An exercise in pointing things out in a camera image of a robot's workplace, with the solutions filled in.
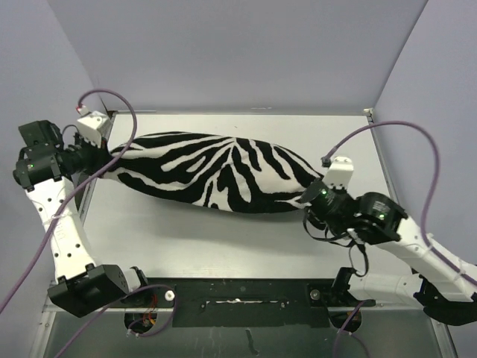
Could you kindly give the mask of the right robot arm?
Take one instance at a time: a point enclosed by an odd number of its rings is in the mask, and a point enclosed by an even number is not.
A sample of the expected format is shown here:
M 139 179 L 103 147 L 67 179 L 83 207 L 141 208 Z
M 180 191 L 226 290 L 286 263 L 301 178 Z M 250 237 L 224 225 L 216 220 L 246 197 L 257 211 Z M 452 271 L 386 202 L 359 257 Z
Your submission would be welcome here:
M 353 267 L 339 270 L 332 286 L 334 300 L 384 301 L 422 309 L 443 324 L 462 326 L 476 321 L 476 266 L 450 253 L 388 196 L 368 192 L 352 198 L 321 179 L 302 194 L 306 222 L 324 224 L 349 247 L 364 254 L 373 246 L 411 267 L 407 275 L 360 274 Z

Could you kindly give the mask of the zebra and grey pillowcase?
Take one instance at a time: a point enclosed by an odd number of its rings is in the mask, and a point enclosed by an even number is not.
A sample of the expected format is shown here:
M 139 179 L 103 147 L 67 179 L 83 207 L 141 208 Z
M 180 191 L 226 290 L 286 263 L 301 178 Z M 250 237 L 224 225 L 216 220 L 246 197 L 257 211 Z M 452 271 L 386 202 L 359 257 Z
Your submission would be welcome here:
M 323 175 L 281 145 L 170 131 L 135 138 L 103 178 L 155 198 L 231 213 L 287 213 Z

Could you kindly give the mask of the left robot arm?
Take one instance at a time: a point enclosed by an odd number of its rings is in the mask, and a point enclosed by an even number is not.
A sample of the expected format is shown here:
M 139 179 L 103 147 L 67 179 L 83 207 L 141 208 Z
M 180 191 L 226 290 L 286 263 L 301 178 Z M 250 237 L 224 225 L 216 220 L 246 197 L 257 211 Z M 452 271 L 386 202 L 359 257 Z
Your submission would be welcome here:
M 13 177 L 50 235 L 56 283 L 48 288 L 48 297 L 78 318 L 123 297 L 141 307 L 152 295 L 139 268 L 121 269 L 93 257 L 74 202 L 72 176 L 93 174 L 111 159 L 104 137 L 110 126 L 107 116 L 90 113 L 77 121 L 72 145 L 64 144 L 61 130 L 48 120 L 19 127 L 25 147 L 19 152 Z

